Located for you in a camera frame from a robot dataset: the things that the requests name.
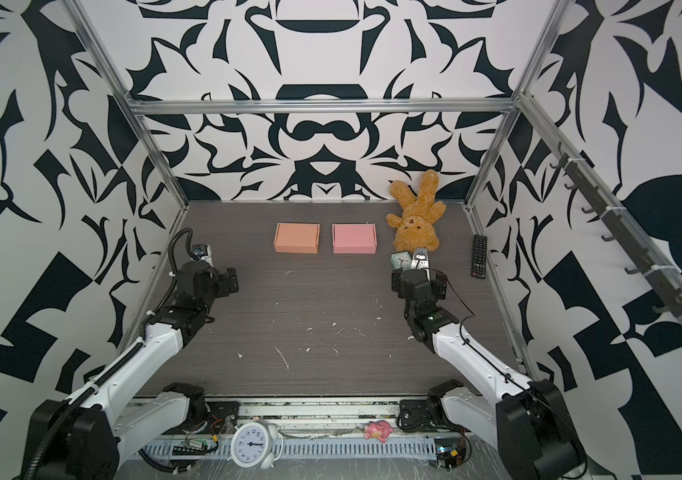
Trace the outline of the pink cardboard box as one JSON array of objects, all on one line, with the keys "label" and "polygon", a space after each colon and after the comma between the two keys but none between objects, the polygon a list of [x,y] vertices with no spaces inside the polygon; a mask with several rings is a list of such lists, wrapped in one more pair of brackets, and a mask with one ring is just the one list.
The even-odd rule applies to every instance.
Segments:
[{"label": "pink cardboard box", "polygon": [[375,254],[377,233],[374,224],[333,224],[334,254]]}]

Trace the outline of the orange cardboard box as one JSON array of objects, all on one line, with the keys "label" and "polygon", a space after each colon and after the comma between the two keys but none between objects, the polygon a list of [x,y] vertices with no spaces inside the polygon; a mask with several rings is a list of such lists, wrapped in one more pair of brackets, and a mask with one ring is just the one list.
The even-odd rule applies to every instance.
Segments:
[{"label": "orange cardboard box", "polygon": [[277,253],[317,254],[319,239],[319,224],[278,223],[273,246]]}]

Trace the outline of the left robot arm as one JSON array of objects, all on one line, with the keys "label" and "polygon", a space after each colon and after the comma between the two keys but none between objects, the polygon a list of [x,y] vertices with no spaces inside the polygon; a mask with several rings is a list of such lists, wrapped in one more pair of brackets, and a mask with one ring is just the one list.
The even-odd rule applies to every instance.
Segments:
[{"label": "left robot arm", "polygon": [[210,416],[203,388],[175,382],[142,407],[124,410],[145,383],[213,322],[218,298],[238,292],[235,269],[215,268],[207,244],[190,228],[168,245],[171,284],[147,312],[132,345],[61,401],[47,400],[31,415],[23,479],[111,479],[122,464],[161,434],[203,429]]}]

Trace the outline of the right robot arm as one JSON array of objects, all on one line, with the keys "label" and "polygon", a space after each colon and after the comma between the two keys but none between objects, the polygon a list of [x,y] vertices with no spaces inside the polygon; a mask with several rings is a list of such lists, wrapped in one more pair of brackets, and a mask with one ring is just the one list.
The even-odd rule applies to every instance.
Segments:
[{"label": "right robot arm", "polygon": [[433,269],[391,276],[414,339],[465,379],[429,392],[433,418],[492,446],[513,479],[581,478],[588,458],[562,392],[514,370],[475,339],[465,321],[440,306],[447,287]]}]

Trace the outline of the small teal alarm clock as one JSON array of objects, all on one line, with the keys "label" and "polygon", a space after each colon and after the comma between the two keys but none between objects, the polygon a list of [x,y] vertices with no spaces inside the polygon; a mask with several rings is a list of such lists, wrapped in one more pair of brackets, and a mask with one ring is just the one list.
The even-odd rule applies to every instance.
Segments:
[{"label": "small teal alarm clock", "polygon": [[412,268],[412,258],[409,252],[397,252],[390,256],[390,264],[393,270],[407,271]]}]

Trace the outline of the brown teddy bear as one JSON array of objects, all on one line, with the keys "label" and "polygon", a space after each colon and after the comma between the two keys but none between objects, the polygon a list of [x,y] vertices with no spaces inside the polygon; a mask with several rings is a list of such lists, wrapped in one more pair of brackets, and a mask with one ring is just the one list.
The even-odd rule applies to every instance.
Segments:
[{"label": "brown teddy bear", "polygon": [[445,214],[446,205],[436,199],[438,190],[439,175],[434,170],[421,175],[416,193],[404,181],[391,183],[389,193],[402,209],[400,215],[386,216],[387,224],[396,230],[393,240],[396,252],[414,253],[417,249],[433,252],[439,248],[434,224]]}]

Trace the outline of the black remote control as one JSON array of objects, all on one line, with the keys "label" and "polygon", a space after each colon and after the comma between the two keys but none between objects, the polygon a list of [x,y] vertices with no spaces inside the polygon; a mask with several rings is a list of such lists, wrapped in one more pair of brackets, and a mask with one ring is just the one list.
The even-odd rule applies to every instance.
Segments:
[{"label": "black remote control", "polygon": [[484,235],[473,236],[471,275],[478,279],[487,277],[487,237]]}]

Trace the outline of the small pink toy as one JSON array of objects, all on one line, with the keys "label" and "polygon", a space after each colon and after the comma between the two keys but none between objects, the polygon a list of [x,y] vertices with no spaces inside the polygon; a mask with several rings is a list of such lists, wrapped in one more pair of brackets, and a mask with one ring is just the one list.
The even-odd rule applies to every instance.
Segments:
[{"label": "small pink toy", "polygon": [[366,440],[375,439],[385,444],[392,432],[393,427],[387,421],[372,421],[365,426],[364,437]]}]

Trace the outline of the white round alarm clock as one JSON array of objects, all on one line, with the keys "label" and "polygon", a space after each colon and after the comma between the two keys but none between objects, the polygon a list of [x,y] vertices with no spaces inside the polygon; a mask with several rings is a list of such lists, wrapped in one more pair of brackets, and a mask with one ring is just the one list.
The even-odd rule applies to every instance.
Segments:
[{"label": "white round alarm clock", "polygon": [[278,427],[261,421],[240,425],[230,441],[230,458],[241,468],[272,468],[285,451]]}]

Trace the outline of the left green circuit board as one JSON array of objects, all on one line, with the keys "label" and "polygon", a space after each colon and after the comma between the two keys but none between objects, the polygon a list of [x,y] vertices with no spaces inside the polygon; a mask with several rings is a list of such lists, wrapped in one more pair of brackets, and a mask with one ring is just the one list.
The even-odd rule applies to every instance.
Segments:
[{"label": "left green circuit board", "polygon": [[205,439],[188,439],[172,447],[172,454],[175,456],[195,456],[205,455],[209,452],[210,446]]}]

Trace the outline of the green circuit board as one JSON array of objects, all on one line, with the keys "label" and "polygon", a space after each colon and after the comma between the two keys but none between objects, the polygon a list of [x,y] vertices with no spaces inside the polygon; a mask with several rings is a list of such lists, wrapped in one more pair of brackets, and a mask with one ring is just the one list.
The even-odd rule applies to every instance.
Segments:
[{"label": "green circuit board", "polygon": [[205,455],[209,452],[210,446],[205,439],[188,439],[172,447],[172,454],[175,456],[195,456]]},{"label": "green circuit board", "polygon": [[435,440],[436,468],[454,470],[469,458],[469,445],[464,439],[437,438]]}]

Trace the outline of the right green circuit board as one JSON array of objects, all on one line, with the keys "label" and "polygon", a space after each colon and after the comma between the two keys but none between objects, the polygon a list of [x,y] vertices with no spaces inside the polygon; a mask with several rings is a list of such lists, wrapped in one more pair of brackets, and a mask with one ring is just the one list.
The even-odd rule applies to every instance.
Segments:
[{"label": "right green circuit board", "polygon": [[469,445],[464,439],[437,438],[435,440],[436,468],[454,470],[469,458]]}]

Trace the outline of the black wall hook rail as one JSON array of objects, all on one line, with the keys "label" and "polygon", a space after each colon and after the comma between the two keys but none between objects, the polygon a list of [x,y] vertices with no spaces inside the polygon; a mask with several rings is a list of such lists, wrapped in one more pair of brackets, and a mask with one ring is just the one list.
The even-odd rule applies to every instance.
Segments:
[{"label": "black wall hook rail", "polygon": [[682,317],[682,281],[678,269],[657,250],[628,208],[594,172],[589,162],[561,151],[553,167],[563,170],[571,180],[567,188],[578,191],[586,200],[588,206],[582,212],[595,216],[606,226],[609,233],[602,240],[618,243],[631,260],[632,265],[624,269],[625,273],[642,276],[652,287],[662,302],[662,306],[654,311]]}]

